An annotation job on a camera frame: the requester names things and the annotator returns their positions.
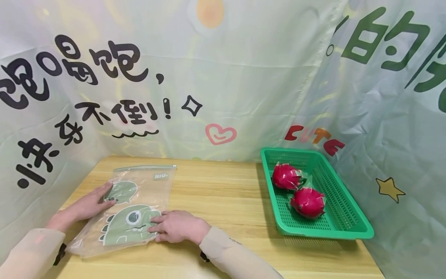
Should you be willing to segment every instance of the wooden table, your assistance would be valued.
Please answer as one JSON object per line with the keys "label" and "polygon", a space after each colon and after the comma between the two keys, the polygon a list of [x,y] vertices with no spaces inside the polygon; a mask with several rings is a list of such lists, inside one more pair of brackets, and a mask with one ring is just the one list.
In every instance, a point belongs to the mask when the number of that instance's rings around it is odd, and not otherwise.
{"label": "wooden table", "polygon": [[[118,167],[178,166],[170,209],[182,209],[218,226],[261,256],[284,278],[384,278],[361,241],[284,237],[276,229],[261,164],[108,157],[98,163],[64,208],[112,176]],[[86,224],[67,234],[71,241]],[[229,278],[189,242],[150,242],[97,258],[66,255],[45,279]]]}

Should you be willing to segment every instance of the resealable bag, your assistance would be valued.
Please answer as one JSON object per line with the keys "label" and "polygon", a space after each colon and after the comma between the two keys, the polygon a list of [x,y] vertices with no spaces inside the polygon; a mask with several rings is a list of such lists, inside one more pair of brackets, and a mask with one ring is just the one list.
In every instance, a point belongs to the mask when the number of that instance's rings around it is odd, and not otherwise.
{"label": "resealable bag", "polygon": [[147,229],[150,219],[169,207],[177,166],[137,166],[113,171],[113,187],[104,200],[116,204],[91,218],[68,245],[68,252],[82,258],[145,245],[158,233]]}

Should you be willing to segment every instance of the sleeve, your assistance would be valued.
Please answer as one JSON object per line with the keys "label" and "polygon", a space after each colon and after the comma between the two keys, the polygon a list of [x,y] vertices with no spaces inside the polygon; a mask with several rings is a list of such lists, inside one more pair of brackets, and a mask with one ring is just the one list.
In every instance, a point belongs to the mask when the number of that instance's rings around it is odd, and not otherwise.
{"label": "sleeve", "polygon": [[41,278],[53,265],[64,238],[64,233],[53,229],[31,230],[0,266],[0,279]]}
{"label": "sleeve", "polygon": [[216,267],[232,279],[283,279],[267,262],[219,228],[211,228],[200,248]]}

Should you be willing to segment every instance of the dragon fruit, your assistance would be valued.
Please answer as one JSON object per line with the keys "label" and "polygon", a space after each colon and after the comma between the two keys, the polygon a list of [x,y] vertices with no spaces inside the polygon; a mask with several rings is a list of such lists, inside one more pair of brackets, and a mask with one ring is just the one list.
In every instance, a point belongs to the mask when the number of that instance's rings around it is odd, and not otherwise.
{"label": "dragon fruit", "polygon": [[273,171],[273,183],[282,189],[297,190],[302,178],[302,172],[289,164],[277,162]]}
{"label": "dragon fruit", "polygon": [[325,213],[324,194],[319,193],[313,188],[302,187],[294,192],[291,198],[291,206],[305,218],[316,219]]}

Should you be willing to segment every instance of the green cartoon dinosaur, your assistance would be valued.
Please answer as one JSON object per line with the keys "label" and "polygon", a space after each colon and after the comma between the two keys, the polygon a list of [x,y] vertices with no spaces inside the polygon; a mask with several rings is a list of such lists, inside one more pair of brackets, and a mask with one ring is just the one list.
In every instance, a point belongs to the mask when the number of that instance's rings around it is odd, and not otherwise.
{"label": "green cartoon dinosaur", "polygon": [[133,181],[117,181],[113,188],[104,196],[104,200],[116,200],[116,204],[130,203],[136,194],[138,186]]}
{"label": "green cartoon dinosaur", "polygon": [[147,231],[149,227],[156,225],[150,219],[160,215],[159,211],[152,210],[145,204],[128,206],[107,218],[107,225],[102,228],[105,234],[99,237],[99,241],[104,246],[143,242],[155,234]]}

